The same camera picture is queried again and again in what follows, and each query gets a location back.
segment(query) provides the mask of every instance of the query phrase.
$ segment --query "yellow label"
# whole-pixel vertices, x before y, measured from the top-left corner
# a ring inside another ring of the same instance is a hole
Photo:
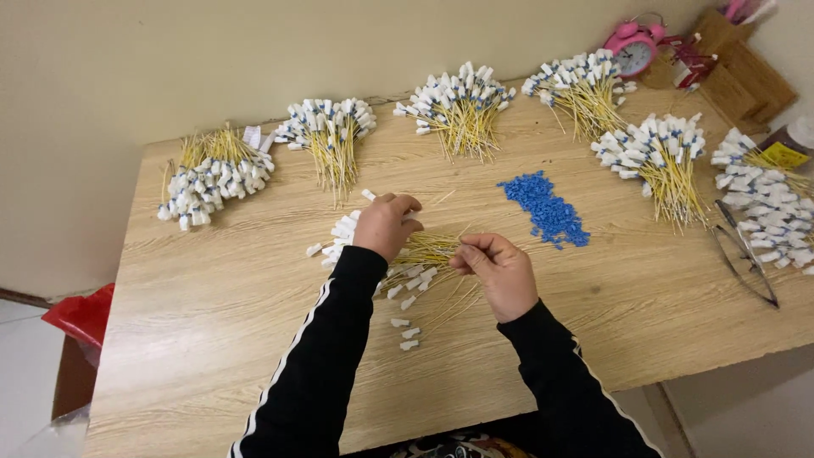
[[[764,149],[761,156],[786,170],[799,167],[810,159],[808,156],[796,152],[780,142],[775,142],[772,146]]]

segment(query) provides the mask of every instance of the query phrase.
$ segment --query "person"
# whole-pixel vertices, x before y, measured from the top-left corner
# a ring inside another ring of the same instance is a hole
[[[353,380],[367,343],[372,296],[408,236],[423,230],[419,221],[403,220],[421,208],[412,196],[387,194],[361,212],[352,246],[344,248],[282,355],[244,435],[232,444],[232,458],[339,454]],[[497,330],[517,351],[520,375],[536,398],[534,415],[542,430],[532,436],[543,442],[538,450],[560,456],[661,456],[590,372],[579,342],[545,308],[524,251],[497,234],[469,234],[461,237],[449,265],[461,275],[478,276]],[[458,456],[482,451],[455,437],[452,447],[458,448]],[[445,456],[439,451],[448,446],[439,444],[426,456]],[[505,456],[511,455],[507,448],[511,446],[504,447]],[[521,451],[515,455],[524,456]]]

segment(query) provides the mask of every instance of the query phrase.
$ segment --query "plastic bag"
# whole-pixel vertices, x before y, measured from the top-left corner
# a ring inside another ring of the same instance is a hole
[[[90,404],[54,419],[9,456],[14,458],[81,458],[90,421]]]
[[[113,283],[106,284],[88,297],[67,297],[51,307],[42,320],[62,329],[79,342],[101,350],[115,286]]]

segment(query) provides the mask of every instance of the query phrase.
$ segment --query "white stripe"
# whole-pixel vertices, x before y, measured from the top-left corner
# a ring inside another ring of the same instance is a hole
[[[300,330],[297,331],[297,334],[294,336],[294,340],[291,342],[291,346],[289,346],[288,350],[286,350],[286,352],[282,354],[282,358],[280,358],[280,364],[278,364],[277,370],[274,371],[274,375],[271,376],[271,382],[269,383],[269,386],[267,386],[266,389],[263,390],[263,393],[260,395],[260,403],[257,404],[257,407],[255,407],[252,413],[249,414],[249,422],[248,425],[246,426],[246,431],[243,434],[243,437],[241,437],[237,442],[232,444],[231,452],[234,455],[234,458],[243,458],[243,453],[240,451],[240,443],[246,437],[251,436],[252,434],[255,433],[255,428],[257,427],[256,423],[257,409],[263,407],[266,401],[269,400],[269,390],[271,390],[271,387],[274,386],[275,383],[277,383],[277,380],[280,378],[282,370],[286,368],[286,361],[288,360],[288,355],[291,353],[292,350],[294,350],[294,347],[296,347],[297,344],[300,343],[300,339],[303,336],[303,331],[305,331],[305,328],[307,328],[308,325],[311,324],[311,322],[313,321],[313,314],[317,310],[317,307],[321,306],[322,303],[328,298],[328,295],[330,294],[330,282],[332,281],[334,281],[334,279],[328,279],[328,281],[326,281],[322,285],[322,289],[320,290],[317,303],[314,304],[311,311],[308,312],[308,316],[305,318],[305,321],[302,323],[302,326],[300,326]]]
[[[579,359],[582,359],[582,356],[580,355],[580,341],[579,341],[579,340],[577,340],[577,338],[576,338],[576,337],[574,337],[574,336],[571,336],[571,339],[572,339],[572,340],[574,341],[574,343],[576,344],[576,346],[574,347],[574,355],[576,355],[576,356],[577,356]],[[641,434],[641,438],[642,438],[642,439],[644,439],[644,441],[645,441],[645,445],[647,445],[647,447],[652,448],[653,450],[656,450],[656,452],[659,454],[659,456],[661,456],[662,458],[664,458],[664,454],[661,452],[661,450],[659,450],[659,448],[658,448],[658,447],[656,447],[656,446],[655,446],[655,444],[653,444],[653,443],[652,443],[652,442],[651,442],[651,441],[650,441],[650,440],[647,438],[647,435],[645,434],[645,432],[644,432],[644,431],[642,431],[642,430],[641,430],[641,427],[639,426],[639,424],[638,424],[638,423],[636,423],[636,421],[635,421],[635,420],[634,420],[632,417],[630,417],[630,415],[628,415],[627,413],[624,413],[624,411],[622,410],[622,408],[621,408],[621,407],[619,407],[619,404],[616,402],[616,399],[613,399],[613,397],[611,396],[611,394],[609,394],[607,391],[605,391],[605,387],[604,387],[604,386],[602,386],[602,381],[601,381],[601,380],[599,380],[599,377],[597,377],[597,375],[593,373],[593,371],[591,370],[591,367],[588,365],[588,363],[586,363],[586,362],[585,362],[585,360],[584,360],[584,359],[582,359],[582,364],[584,364],[584,365],[585,365],[585,368],[587,368],[587,369],[588,369],[588,373],[589,373],[589,374],[591,374],[591,377],[593,377],[593,378],[594,378],[594,379],[595,379],[595,380],[596,380],[596,381],[599,383],[599,388],[600,388],[600,390],[602,390],[602,394],[604,394],[604,395],[605,395],[605,397],[606,397],[606,398],[608,398],[608,399],[609,399],[609,400],[610,400],[610,401],[613,403],[613,407],[616,407],[616,411],[617,411],[617,412],[618,412],[618,413],[619,413],[621,416],[623,416],[624,418],[627,418],[628,420],[630,420],[630,422],[631,422],[631,423],[633,423],[633,426],[635,426],[635,427],[636,427],[636,430],[639,432],[639,434]]]

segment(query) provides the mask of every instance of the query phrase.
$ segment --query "pink alarm clock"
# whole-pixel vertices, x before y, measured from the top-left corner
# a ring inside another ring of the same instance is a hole
[[[636,19],[644,15],[656,15],[659,24],[643,25]],[[613,51],[619,63],[621,77],[631,77],[650,65],[656,56],[656,45],[664,38],[667,26],[659,13],[642,13],[623,22],[605,42],[605,48]]]

